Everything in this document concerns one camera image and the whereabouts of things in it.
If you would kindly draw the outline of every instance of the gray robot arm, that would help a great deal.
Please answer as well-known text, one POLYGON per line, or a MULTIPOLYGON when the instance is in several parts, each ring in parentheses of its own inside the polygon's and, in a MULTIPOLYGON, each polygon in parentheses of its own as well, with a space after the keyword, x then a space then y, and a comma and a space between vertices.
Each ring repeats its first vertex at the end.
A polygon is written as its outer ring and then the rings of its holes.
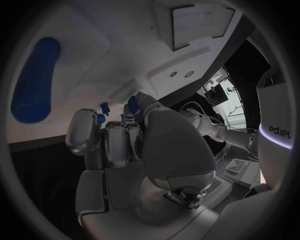
POLYGON ((209 136, 217 142, 226 142, 244 149, 249 153, 249 158, 258 159, 259 134, 257 132, 248 133, 246 131, 228 129, 224 124, 214 124, 207 116, 200 116, 188 110, 181 110, 179 113, 192 123, 202 136, 209 136))

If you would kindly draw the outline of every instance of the cable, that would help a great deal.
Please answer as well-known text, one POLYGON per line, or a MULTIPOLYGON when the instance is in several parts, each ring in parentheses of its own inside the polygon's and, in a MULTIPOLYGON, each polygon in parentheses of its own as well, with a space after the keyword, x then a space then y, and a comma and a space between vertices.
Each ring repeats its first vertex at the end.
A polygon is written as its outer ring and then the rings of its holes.
POLYGON ((205 113, 205 111, 203 110, 203 108, 200 106, 200 104, 199 104, 198 102, 196 102, 196 101, 189 101, 189 102, 185 103, 185 104, 179 109, 179 111, 181 111, 181 110, 182 110, 186 105, 188 105, 188 104, 195 104, 195 105, 197 105, 199 108, 201 108, 201 110, 202 110, 202 112, 203 112, 203 114, 199 112, 200 115, 205 116, 205 117, 207 117, 207 118, 209 118, 209 119, 213 119, 213 120, 217 121, 218 123, 220 123, 220 124, 222 124, 222 125, 224 125, 224 126, 227 126, 227 127, 231 128, 231 129, 235 129, 235 130, 237 130, 237 131, 244 132, 244 133, 250 133, 250 134, 253 133, 253 132, 249 132, 248 130, 241 130, 241 129, 236 128, 236 127, 233 127, 233 126, 226 125, 226 124, 224 124, 223 122, 221 122, 221 121, 219 121, 218 119, 216 119, 214 116, 208 116, 208 115, 205 113))

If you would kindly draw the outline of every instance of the dark background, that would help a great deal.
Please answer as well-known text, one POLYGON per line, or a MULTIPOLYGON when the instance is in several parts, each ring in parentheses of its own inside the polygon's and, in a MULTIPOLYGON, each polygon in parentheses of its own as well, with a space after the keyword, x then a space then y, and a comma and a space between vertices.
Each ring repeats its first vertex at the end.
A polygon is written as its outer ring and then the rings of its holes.
MULTIPOLYGON (((285 31, 287 35, 294 34, 296 39, 299 28, 296 26, 299 22, 298 8, 293 6, 291 2, 287 4, 273 2, 272 5, 268 2, 264 3, 264 7, 269 10, 274 18, 278 19, 278 30, 285 31)), ((25 14, 29 13, 32 16, 38 13, 39 6, 45 3, 45 1, 2 3, 2 14, 0 16, 2 23, 0 41, 2 62, 0 71, 9 54, 6 50, 14 44, 14 39, 18 38, 18 34, 30 22, 30 17, 22 20, 19 27, 17 27, 17 24, 20 23, 25 14)), ((247 119, 250 119, 249 122, 247 120, 248 128, 257 128, 259 119, 258 108, 257 105, 255 106, 257 102, 255 103, 250 99, 250 94, 253 91, 249 90, 253 90, 255 82, 258 81, 262 72, 268 67, 265 63, 260 62, 257 56, 253 57, 253 52, 254 48, 249 43, 245 43, 225 64, 233 79, 243 80, 240 84, 248 86, 247 90, 243 91, 243 88, 239 86, 239 82, 234 81, 244 103, 254 104, 252 109, 249 108, 245 111, 245 114, 248 114, 248 111, 250 116, 250 118, 247 117, 247 119)), ((70 237, 84 239, 83 231, 78 227, 74 212, 74 194, 79 176, 84 170, 83 160, 72 155, 64 143, 16 152, 12 154, 12 157, 19 177, 36 206, 53 224, 70 237)), ((19 215, 14 212, 3 191, 0 192, 0 197, 2 200, 2 236, 10 239, 20 237, 35 239, 22 223, 19 215)), ((299 197, 289 207, 289 211, 286 215, 281 216, 279 222, 273 221, 273 225, 266 229, 265 234, 268 233, 268 235, 261 235, 263 239, 294 239, 292 234, 298 231, 300 227, 297 219, 299 216, 299 197)))

